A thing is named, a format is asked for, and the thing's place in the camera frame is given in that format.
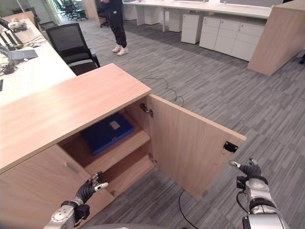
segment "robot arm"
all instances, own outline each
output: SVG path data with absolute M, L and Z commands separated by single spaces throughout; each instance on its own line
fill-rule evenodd
M 81 220 L 89 216 L 89 206 L 85 203 L 97 191 L 108 186 L 108 183 L 99 183 L 102 172 L 96 173 L 88 179 L 77 191 L 71 201 L 64 201 L 56 210 L 50 222 L 44 229 L 72 229 L 80 224 Z
M 272 199 L 268 181 L 254 159 L 249 165 L 240 165 L 230 161 L 230 165 L 239 168 L 247 177 L 237 177 L 237 187 L 245 192 L 248 216 L 243 218 L 244 229 L 289 229 L 275 201 Z

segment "door hinge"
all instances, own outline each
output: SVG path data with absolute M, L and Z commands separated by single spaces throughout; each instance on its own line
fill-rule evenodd
M 149 156 L 149 159 L 150 159 L 153 163 L 155 163 L 155 164 L 158 163 L 157 160 L 154 159 L 154 157 L 153 157 L 153 155 L 152 155 L 151 153 L 149 153 L 148 156 Z
M 140 104 L 140 108 L 145 112 L 148 113 L 152 118 L 153 118 L 153 110 L 152 109 L 147 109 L 145 104 Z
M 224 149 L 228 150 L 231 153 L 235 153 L 238 150 L 238 146 L 234 145 L 231 142 L 225 142 Z

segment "blue folder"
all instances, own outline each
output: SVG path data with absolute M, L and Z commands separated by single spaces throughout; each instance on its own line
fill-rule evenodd
M 119 113 L 88 127 L 81 132 L 93 155 L 97 155 L 134 131 L 133 126 Z

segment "gray carpet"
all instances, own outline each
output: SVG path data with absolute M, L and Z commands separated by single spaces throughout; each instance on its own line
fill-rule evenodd
M 246 70 L 248 62 L 180 42 L 180 33 L 160 24 L 125 23 L 129 53 L 118 57 L 110 28 L 80 22 L 101 65 L 115 63 L 132 76 L 163 77 L 184 97 L 184 107 L 247 136 L 234 159 L 252 156 L 262 166 L 271 193 L 292 229 L 305 224 L 305 66 L 294 58 L 273 76 Z M 144 79 L 153 92 L 181 104 L 162 80 Z M 245 213 L 235 201 L 236 176 L 227 166 L 200 201 L 182 196 L 186 216 L 200 229 L 242 228 Z M 134 184 L 86 226 L 148 223 L 191 228 L 178 208 L 182 188 L 157 169 Z

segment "white label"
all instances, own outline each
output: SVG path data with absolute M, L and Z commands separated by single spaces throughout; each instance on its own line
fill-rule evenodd
M 116 121 L 112 121 L 110 125 L 114 130 L 120 128 L 120 125 Z

